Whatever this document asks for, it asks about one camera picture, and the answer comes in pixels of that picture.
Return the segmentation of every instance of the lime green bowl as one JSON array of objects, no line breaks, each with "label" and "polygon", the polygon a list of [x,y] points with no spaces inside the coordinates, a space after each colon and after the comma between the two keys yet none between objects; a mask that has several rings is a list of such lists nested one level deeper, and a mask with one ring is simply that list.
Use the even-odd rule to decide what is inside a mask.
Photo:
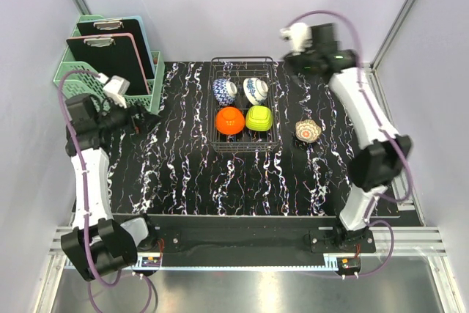
[{"label": "lime green bowl", "polygon": [[273,124],[272,111],[267,106],[252,106],[246,115],[245,123],[249,130],[270,130]]}]

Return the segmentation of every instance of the blue and white bowl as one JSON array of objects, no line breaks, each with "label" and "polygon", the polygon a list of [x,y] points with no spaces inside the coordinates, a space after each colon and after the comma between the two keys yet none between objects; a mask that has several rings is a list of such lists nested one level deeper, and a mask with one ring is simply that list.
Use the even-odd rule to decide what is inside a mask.
[{"label": "blue and white bowl", "polygon": [[228,81],[226,78],[217,78],[214,80],[213,95],[220,106],[229,106],[235,102],[237,88],[234,83]]},{"label": "blue and white bowl", "polygon": [[247,78],[243,82],[244,94],[253,106],[260,106],[267,99],[268,85],[258,78]]}]

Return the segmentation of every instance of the clipboard clip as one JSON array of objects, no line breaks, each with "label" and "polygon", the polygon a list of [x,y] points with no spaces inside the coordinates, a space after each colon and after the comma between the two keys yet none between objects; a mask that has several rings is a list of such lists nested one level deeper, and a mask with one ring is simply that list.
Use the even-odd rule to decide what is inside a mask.
[{"label": "clipboard clip", "polygon": [[124,24],[118,18],[113,18],[111,20],[104,21],[96,21],[95,23],[93,23],[93,26],[103,31],[111,31],[112,29],[124,28]]},{"label": "clipboard clip", "polygon": [[113,37],[95,37],[95,38],[86,38],[84,43],[90,47],[108,47],[114,44]]}]

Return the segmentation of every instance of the teal basket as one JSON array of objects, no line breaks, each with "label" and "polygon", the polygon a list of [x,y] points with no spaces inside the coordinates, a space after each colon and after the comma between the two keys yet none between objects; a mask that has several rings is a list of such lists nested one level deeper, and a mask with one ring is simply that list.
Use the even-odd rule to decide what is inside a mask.
[{"label": "teal basket", "polygon": [[[100,20],[102,18],[103,17],[99,15],[85,15],[80,17],[80,21]],[[73,31],[73,37],[79,35],[80,32],[77,30],[77,28],[75,28]],[[163,56],[159,51],[152,51],[152,57],[158,58],[158,63],[156,64],[155,68],[155,78],[152,80],[147,80],[151,94],[125,95],[124,97],[128,104],[140,103],[150,113],[158,114],[158,112],[160,111],[161,90],[163,88],[165,65]],[[69,48],[67,48],[64,56],[62,57],[62,60],[60,61],[59,68],[57,69],[56,74],[53,77],[53,82],[55,83],[55,85],[58,86],[62,77],[71,70],[88,70],[93,73],[98,73],[88,63],[75,61],[72,52]],[[106,95],[103,92],[103,86],[104,85],[92,75],[89,75],[87,73],[74,73],[70,75],[65,81],[63,93],[67,99],[82,93],[89,93],[96,95],[101,100],[104,100],[106,98]]]}]

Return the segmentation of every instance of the orange bowl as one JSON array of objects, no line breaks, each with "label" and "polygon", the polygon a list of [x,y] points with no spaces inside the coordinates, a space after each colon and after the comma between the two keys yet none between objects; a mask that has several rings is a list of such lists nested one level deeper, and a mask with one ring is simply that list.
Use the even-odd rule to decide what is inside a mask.
[{"label": "orange bowl", "polygon": [[227,106],[218,112],[215,127],[223,135],[235,135],[244,128],[243,113],[232,106]]}]

